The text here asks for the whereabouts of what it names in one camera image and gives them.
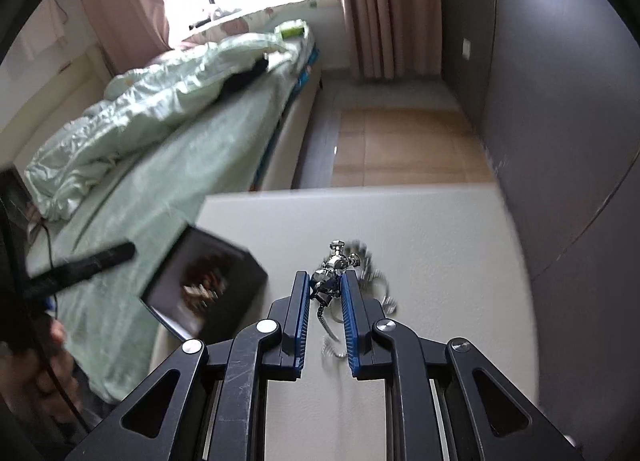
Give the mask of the person's left hand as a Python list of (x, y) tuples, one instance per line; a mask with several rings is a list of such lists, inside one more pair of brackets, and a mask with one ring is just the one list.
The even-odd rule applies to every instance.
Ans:
[[(73, 376), (75, 361), (64, 348), (65, 330), (61, 322), (51, 322), (51, 340), (56, 346), (50, 363), (62, 389), (77, 410), (81, 409), (79, 384)], [(1, 396), (9, 410), (26, 423), (52, 419), (58, 423), (73, 421), (67, 406), (35, 351), (1, 356)]]

